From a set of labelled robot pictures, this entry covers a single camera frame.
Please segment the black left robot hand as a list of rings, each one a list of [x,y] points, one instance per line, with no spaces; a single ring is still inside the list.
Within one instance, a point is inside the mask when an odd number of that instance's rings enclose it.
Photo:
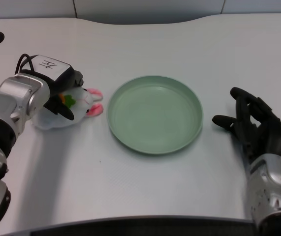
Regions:
[[[50,90],[50,98],[44,108],[55,115],[62,115],[68,120],[74,120],[73,112],[59,97],[63,92],[83,85],[83,75],[65,62],[43,55],[20,56],[16,73],[35,76],[46,82]]]

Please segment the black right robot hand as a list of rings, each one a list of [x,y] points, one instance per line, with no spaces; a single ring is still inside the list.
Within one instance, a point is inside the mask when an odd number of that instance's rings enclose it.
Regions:
[[[281,156],[281,120],[272,109],[241,88],[233,87],[230,94],[236,100],[236,117],[216,115],[213,123],[236,137],[249,163],[263,154]]]

